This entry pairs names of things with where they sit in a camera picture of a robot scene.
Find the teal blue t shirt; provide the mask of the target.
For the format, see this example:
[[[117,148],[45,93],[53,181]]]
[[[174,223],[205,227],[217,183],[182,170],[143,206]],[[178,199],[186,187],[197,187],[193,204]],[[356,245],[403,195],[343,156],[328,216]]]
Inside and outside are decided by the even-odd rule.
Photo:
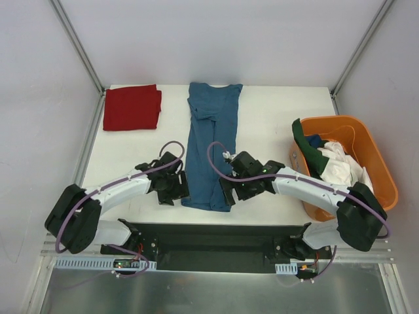
[[[185,174],[189,196],[181,200],[185,207],[206,211],[229,212],[219,182],[219,174],[231,173],[223,151],[236,152],[239,98],[242,84],[213,87],[206,83],[189,85],[188,104],[191,127],[187,143]]]

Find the white t shirt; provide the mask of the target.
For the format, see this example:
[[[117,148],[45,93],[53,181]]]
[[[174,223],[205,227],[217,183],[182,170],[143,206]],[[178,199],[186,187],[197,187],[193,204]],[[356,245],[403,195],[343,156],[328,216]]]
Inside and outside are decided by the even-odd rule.
[[[328,159],[325,169],[319,175],[323,181],[345,186],[354,186],[356,182],[359,182],[374,193],[366,167],[361,167],[351,155],[346,154],[339,142],[328,141],[317,150]]]

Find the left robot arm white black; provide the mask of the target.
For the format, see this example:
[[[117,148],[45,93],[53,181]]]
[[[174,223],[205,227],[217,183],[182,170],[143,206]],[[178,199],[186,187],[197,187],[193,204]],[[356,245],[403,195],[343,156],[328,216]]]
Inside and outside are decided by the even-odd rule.
[[[119,179],[93,188],[67,186],[45,220],[59,251],[78,254],[91,245],[116,245],[123,254],[138,247],[138,232],[124,219],[102,220],[108,210],[133,198],[157,194],[159,205],[173,206],[189,196],[183,162],[165,152],[151,163],[135,166]]]

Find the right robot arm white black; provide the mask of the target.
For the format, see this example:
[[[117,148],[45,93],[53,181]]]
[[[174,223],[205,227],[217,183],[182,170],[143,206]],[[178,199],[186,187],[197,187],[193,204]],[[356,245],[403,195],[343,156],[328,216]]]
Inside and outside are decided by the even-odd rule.
[[[385,210],[363,183],[325,183],[273,160],[261,164],[246,151],[225,151],[223,158],[232,168],[231,174],[220,176],[228,205],[269,192],[297,198],[332,215],[331,220],[304,225],[295,241],[295,252],[302,258],[310,258],[320,248],[341,244],[367,252],[386,225]]]

